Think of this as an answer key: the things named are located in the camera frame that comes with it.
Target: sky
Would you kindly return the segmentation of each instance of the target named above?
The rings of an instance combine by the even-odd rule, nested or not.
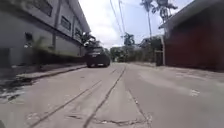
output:
[[[135,42],[140,43],[143,38],[149,37],[149,25],[147,13],[140,6],[141,0],[121,0],[121,10],[123,14],[124,29],[133,34]],[[193,0],[169,0],[178,6],[177,10],[171,13],[177,13],[183,7]],[[116,17],[110,5],[110,0],[79,0],[87,22],[91,29],[91,34],[101,41],[105,48],[117,47],[123,45],[124,29],[122,27],[121,15],[119,12],[118,0],[112,0]],[[162,23],[159,14],[150,14],[152,35],[163,34],[163,30],[158,29]]]

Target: power line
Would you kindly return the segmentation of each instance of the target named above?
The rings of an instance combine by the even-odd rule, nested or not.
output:
[[[113,13],[114,13],[114,16],[115,16],[115,18],[116,18],[116,22],[117,22],[119,31],[120,31],[121,34],[123,34],[123,32],[122,32],[122,30],[121,30],[121,26],[120,26],[120,24],[119,24],[119,20],[118,20],[118,18],[117,18],[117,15],[116,15],[116,12],[115,12],[115,9],[114,9],[114,6],[113,6],[113,4],[112,4],[112,0],[110,0],[110,6],[111,6],[111,8],[112,8],[112,10],[113,10]]]
[[[124,25],[124,17],[123,17],[122,10],[121,10],[121,3],[122,3],[121,0],[118,0],[118,3],[119,3],[120,15],[121,15],[122,27],[123,27],[123,31],[125,33],[126,30],[125,30],[125,25]]]

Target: truck wheel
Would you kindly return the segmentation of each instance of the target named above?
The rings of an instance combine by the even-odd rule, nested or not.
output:
[[[92,67],[92,64],[91,63],[87,63],[86,65],[87,65],[88,68],[91,68]]]

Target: building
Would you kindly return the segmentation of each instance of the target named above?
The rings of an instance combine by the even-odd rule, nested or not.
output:
[[[162,24],[166,65],[223,70],[223,14],[223,0],[194,0]]]
[[[78,0],[1,0],[0,65],[20,65],[26,43],[43,45],[60,54],[82,57],[85,48],[77,31],[90,32]]]

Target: palm tree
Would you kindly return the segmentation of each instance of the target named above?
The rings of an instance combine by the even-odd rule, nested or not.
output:
[[[163,19],[163,22],[165,22],[169,17],[171,17],[171,14],[168,14],[168,9],[177,9],[177,6],[174,6],[172,3],[169,3],[168,0],[154,0],[157,3],[157,7],[155,7],[152,2],[153,0],[142,0],[141,5],[144,6],[145,10],[148,13],[149,17],[149,11],[152,10],[152,13],[156,13],[157,11],[160,12],[160,17]]]
[[[124,45],[125,46],[132,46],[135,44],[134,35],[125,33],[124,36]]]
[[[152,12],[155,13],[156,11],[160,11],[160,17],[163,19],[163,22],[168,20],[172,15],[168,14],[168,9],[177,9],[177,6],[174,6],[172,3],[169,3],[168,0],[156,0],[157,7],[156,9]]]
[[[149,23],[149,34],[150,37],[152,36],[152,27],[151,27],[151,21],[150,21],[150,15],[149,15],[149,11],[152,8],[155,8],[154,5],[152,4],[153,0],[142,0],[142,2],[140,3],[140,5],[142,5],[145,9],[145,11],[148,14],[148,23]]]

